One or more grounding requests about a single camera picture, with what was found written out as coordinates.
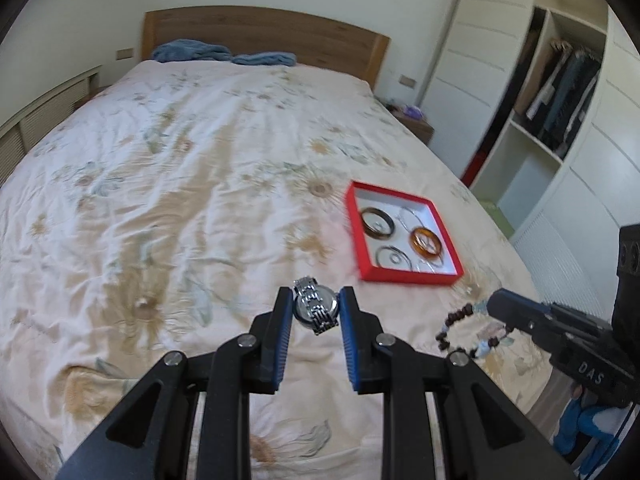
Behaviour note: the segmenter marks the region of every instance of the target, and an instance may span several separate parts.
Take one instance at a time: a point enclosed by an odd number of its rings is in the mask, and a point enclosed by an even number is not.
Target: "wooden nightstand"
[[[406,117],[402,112],[394,112],[394,117],[406,126],[425,146],[429,145],[431,137],[433,137],[433,128],[427,121],[417,121],[410,117]]]
[[[109,88],[110,85],[107,86],[101,86],[100,88],[97,88],[95,90],[92,90],[91,92],[89,92],[87,95],[85,95],[82,99],[76,101],[74,103],[74,111],[77,111],[80,109],[80,107],[84,106],[85,104],[87,104],[91,99],[93,99],[94,97],[96,97],[100,92],[103,92],[104,90],[106,90],[107,88]]]

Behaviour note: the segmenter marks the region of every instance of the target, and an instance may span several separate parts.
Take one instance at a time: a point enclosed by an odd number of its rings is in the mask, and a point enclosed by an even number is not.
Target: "white wardrobe door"
[[[460,0],[421,105],[430,148],[458,177],[502,101],[532,9],[533,0]]]
[[[640,222],[640,56],[613,13],[610,21],[593,120],[542,210],[513,241],[542,296],[603,319],[618,288],[620,226]]]

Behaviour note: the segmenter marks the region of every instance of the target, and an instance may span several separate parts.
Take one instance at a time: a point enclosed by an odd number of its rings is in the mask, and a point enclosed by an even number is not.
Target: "headboard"
[[[210,6],[153,10],[145,14],[142,59],[156,46],[188,38],[223,44],[234,54],[293,52],[298,62],[354,75],[373,88],[389,38],[291,10]]]

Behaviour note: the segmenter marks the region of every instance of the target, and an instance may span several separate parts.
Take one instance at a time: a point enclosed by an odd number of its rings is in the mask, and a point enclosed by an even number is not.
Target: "bed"
[[[255,7],[158,10],[142,53],[177,38],[288,50],[293,68],[146,60],[35,146],[0,189],[0,420],[42,479],[162,355],[217,348],[312,275],[440,354],[448,312],[504,286],[536,298],[467,188],[374,98],[388,38]],[[359,281],[351,180],[431,199],[460,254],[453,286]],[[495,329],[456,326],[470,346]],[[481,362],[526,412],[547,358],[519,333]],[[257,479],[379,476],[382,400],[351,391],[340,331],[294,324],[285,379],[252,399]]]

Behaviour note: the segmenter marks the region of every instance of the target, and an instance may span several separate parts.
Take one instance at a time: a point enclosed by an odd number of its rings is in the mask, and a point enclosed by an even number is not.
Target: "silver bolt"
[[[376,343],[380,346],[393,346],[396,344],[396,337],[383,332],[376,336]]]
[[[238,336],[238,346],[240,348],[251,348],[258,342],[258,338],[253,334],[242,334]]]
[[[469,364],[469,356],[464,352],[453,352],[449,359],[454,366],[467,366]]]
[[[169,352],[164,356],[164,364],[167,366],[176,366],[182,362],[182,354],[180,352]]]

